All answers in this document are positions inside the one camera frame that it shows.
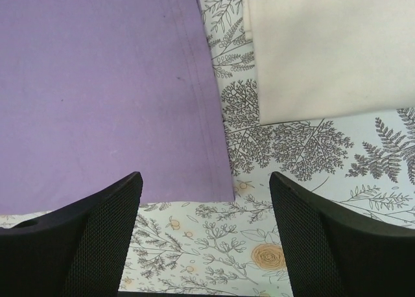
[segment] purple fabric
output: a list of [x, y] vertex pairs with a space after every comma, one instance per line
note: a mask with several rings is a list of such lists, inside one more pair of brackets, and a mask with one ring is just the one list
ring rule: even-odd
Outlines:
[[232, 201], [196, 0], [0, 0], [0, 213], [132, 171], [144, 202]]

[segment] orange flower print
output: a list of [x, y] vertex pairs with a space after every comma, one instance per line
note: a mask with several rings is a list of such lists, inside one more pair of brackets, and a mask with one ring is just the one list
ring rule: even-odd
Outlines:
[[130, 288], [134, 284], [134, 279], [129, 278], [128, 276], [125, 279], [121, 280], [120, 287], [122, 289]]
[[276, 244], [260, 244], [252, 250], [252, 261], [265, 270], [286, 268], [283, 249]]
[[179, 230], [180, 229], [180, 222], [178, 220], [173, 219], [171, 216], [169, 218], [169, 223], [166, 225], [167, 227], [171, 227], [173, 230]]
[[194, 271], [195, 271], [195, 268], [193, 268], [192, 266], [187, 266], [182, 271], [180, 271], [180, 273], [187, 272], [188, 274], [193, 274]]
[[184, 237], [187, 237], [190, 240], [193, 240], [193, 232], [187, 231], [183, 234]]

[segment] white background with leaves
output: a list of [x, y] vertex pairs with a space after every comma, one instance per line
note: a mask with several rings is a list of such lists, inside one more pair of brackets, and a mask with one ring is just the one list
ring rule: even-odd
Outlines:
[[[120, 289], [292, 296], [281, 264], [252, 258], [258, 246], [280, 246], [268, 188], [273, 171], [356, 212], [415, 228], [414, 110], [260, 125], [242, 0], [200, 2], [236, 200], [141, 205]], [[0, 216], [0, 226], [39, 215]]]

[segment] cream cloth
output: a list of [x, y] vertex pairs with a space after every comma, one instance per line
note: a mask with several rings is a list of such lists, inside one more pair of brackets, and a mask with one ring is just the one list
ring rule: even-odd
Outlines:
[[415, 106], [415, 0], [244, 0], [262, 124]]

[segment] floral patterned tablecloth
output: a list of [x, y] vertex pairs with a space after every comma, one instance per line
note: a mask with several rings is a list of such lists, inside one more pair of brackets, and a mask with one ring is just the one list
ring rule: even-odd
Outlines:
[[[415, 228], [414, 109], [260, 125], [242, 0], [200, 2], [236, 201], [141, 205], [120, 289], [292, 296], [270, 201], [272, 171], [356, 212]], [[42, 214], [0, 216], [0, 226]]]

